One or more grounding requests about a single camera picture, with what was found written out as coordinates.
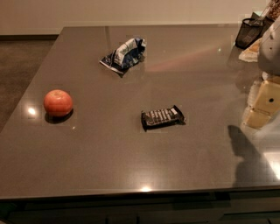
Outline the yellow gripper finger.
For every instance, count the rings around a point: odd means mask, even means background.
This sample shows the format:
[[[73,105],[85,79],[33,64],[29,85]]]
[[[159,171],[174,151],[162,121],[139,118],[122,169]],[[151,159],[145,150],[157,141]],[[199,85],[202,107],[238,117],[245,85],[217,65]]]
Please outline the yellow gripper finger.
[[[280,77],[256,80],[248,94],[248,106],[244,111],[244,123],[260,129],[280,110]]]

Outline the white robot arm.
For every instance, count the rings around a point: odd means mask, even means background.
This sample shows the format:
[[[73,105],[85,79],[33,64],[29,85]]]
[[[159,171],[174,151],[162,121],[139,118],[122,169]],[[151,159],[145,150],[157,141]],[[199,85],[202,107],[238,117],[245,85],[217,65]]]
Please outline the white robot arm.
[[[280,17],[263,34],[258,53],[263,81],[256,81],[248,94],[243,122],[260,129],[280,110]]]

